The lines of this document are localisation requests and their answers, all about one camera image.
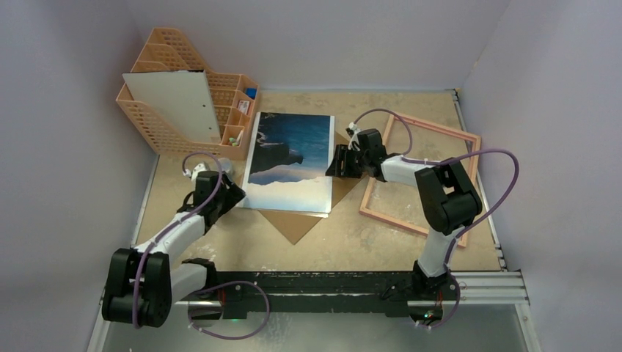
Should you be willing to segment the pink wooden photo frame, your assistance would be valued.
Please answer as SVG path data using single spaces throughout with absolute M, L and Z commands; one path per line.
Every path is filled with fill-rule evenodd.
M 480 149 L 480 136 L 416 117 L 406 116 L 404 120 L 407 127 L 389 116 L 381 132 L 388 153 L 403 152 L 409 146 L 408 133 L 413 136 L 411 151 L 406 154 L 409 158 L 441 161 Z M 415 186 L 370 179 L 359 213 L 418 235 L 428 234 L 429 225 Z

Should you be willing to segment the blue mountain photo print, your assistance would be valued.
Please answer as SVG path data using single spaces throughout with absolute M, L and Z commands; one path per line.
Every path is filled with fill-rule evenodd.
M 326 217 L 332 209 L 335 118 L 259 112 L 252 127 L 239 207 Z

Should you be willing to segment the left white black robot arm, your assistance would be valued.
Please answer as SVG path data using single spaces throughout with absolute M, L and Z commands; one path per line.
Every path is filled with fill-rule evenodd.
M 145 243 L 111 256 L 101 307 L 104 320 L 137 329 L 160 327 L 173 304 L 186 296 L 193 293 L 208 300 L 218 293 L 211 260 L 184 260 L 176 269 L 172 264 L 246 194 L 217 171 L 196 172 L 193 183 L 194 190 L 165 228 Z

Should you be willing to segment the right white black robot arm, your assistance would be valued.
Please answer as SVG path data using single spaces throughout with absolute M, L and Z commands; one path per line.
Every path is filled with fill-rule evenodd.
M 348 128 L 347 132 L 350 142 L 335 147 L 325 174 L 339 178 L 367 175 L 383 183 L 417 188 L 429 231 L 422 254 L 414 262 L 411 287 L 420 298 L 430 298 L 448 281 L 448 262 L 461 232 L 482 212 L 481 199 L 460 161 L 407 161 L 387 152 L 376 129 Z

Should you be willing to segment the small clear round jar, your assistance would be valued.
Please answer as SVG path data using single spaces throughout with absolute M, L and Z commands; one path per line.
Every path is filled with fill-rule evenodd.
M 219 158 L 216 168 L 221 172 L 223 177 L 227 176 L 232 180 L 235 176 L 235 170 L 233 168 L 232 161 L 229 158 Z

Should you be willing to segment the green white small items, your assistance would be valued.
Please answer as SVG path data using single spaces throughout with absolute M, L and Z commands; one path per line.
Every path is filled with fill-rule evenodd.
M 227 143 L 233 147 L 237 147 L 241 144 L 243 139 L 244 130 L 243 129 L 234 129 L 229 133 L 229 137 Z

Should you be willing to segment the red white small box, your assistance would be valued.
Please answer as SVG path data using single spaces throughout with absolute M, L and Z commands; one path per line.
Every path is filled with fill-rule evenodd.
M 237 105 L 237 109 L 247 115 L 250 116 L 252 113 L 252 106 L 253 106 L 253 102 L 251 100 L 239 100 L 238 101 L 238 105 Z

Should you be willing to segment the orange plastic desk organizer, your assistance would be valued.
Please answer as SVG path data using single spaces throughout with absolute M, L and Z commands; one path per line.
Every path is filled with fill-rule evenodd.
M 258 97 L 254 100 L 249 98 L 245 94 L 245 89 L 257 88 L 258 96 L 260 85 L 244 74 L 216 72 L 181 30 L 167 27 L 153 28 L 131 72 L 178 70 L 204 70 L 219 121 L 221 140 L 218 144 L 190 142 L 163 120 L 154 109 L 146 103 L 134 100 L 126 84 L 122 86 L 117 95 L 117 104 L 158 154 L 188 154 L 206 151 L 224 158 L 244 160 L 249 150 L 251 136 L 248 132 L 254 123 L 258 100 Z M 237 109 L 239 100 L 253 102 L 250 116 Z M 227 143 L 229 133 L 234 129 L 244 130 L 241 144 L 237 147 Z

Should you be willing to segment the blue item in organizer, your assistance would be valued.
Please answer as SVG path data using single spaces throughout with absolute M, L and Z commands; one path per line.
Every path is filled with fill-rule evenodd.
M 257 97 L 257 88 L 251 88 L 251 87 L 246 88 L 246 89 L 245 89 L 245 94 L 246 94 L 249 98 L 251 98 L 251 99 L 253 99 L 253 100 L 254 100 L 254 99 Z

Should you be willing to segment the grey board in organizer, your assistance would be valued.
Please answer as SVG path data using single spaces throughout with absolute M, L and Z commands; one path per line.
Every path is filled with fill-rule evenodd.
M 134 100 L 146 103 L 190 142 L 218 144 L 219 121 L 204 70 L 124 73 Z

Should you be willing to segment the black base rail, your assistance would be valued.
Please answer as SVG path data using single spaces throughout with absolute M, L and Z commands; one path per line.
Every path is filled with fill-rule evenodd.
M 388 318 L 435 322 L 458 298 L 449 277 L 438 290 L 416 293 L 411 271 L 220 271 L 221 285 L 208 298 L 224 318 L 250 312 L 374 313 Z

